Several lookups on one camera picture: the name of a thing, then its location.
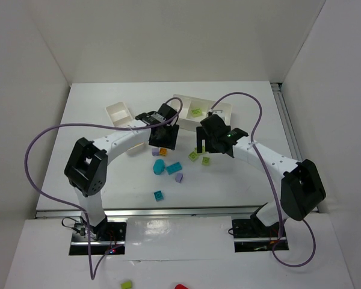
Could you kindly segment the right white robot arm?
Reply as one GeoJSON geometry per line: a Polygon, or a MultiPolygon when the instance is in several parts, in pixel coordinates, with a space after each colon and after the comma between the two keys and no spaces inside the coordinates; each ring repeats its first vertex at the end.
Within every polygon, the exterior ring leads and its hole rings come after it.
{"type": "Polygon", "coordinates": [[[196,128],[197,152],[226,154],[266,173],[275,189],[276,200],[257,209],[251,219],[254,227],[270,227],[288,218],[302,221],[326,198],[316,165],[285,157],[251,139],[239,128],[232,129],[213,114],[196,128]]]}

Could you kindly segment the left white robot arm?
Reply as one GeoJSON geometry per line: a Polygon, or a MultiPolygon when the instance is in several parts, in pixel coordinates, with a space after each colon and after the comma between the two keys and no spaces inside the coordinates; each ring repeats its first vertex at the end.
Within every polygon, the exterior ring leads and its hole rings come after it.
{"type": "Polygon", "coordinates": [[[168,104],[162,104],[158,111],[141,113],[110,135],[95,140],[83,137],[76,141],[64,174],[84,210],[81,218],[92,232],[97,233],[107,223],[101,190],[106,184],[108,165],[142,143],[173,150],[179,130],[179,125],[174,122],[178,114],[168,104]]]}

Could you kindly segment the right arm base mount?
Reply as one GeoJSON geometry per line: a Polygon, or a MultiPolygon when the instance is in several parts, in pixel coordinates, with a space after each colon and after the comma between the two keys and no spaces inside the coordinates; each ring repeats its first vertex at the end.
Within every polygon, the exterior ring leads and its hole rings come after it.
{"type": "Polygon", "coordinates": [[[232,227],[227,233],[234,239],[234,249],[236,253],[241,252],[266,252],[275,250],[289,250],[286,233],[280,240],[279,222],[271,226],[265,226],[256,218],[258,211],[265,205],[259,207],[249,219],[233,219],[232,227]]]}

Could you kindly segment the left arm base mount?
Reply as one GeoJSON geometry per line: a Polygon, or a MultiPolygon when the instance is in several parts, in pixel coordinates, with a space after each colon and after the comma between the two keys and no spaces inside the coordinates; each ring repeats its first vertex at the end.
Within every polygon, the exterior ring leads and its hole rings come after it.
{"type": "MultiPolygon", "coordinates": [[[[78,219],[73,217],[65,217],[61,220],[61,225],[72,231],[70,241],[70,256],[88,255],[88,235],[86,226],[78,219]]],[[[103,255],[106,251],[110,251],[109,255],[124,255],[126,240],[127,223],[109,222],[104,231],[98,234],[91,232],[91,254],[103,255]]]]}

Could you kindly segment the small purple lego brick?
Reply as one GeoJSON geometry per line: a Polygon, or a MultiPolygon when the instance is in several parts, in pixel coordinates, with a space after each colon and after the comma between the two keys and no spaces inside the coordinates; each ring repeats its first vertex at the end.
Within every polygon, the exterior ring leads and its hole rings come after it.
{"type": "Polygon", "coordinates": [[[158,156],[159,155],[159,148],[152,148],[151,153],[153,156],[158,156]]]}

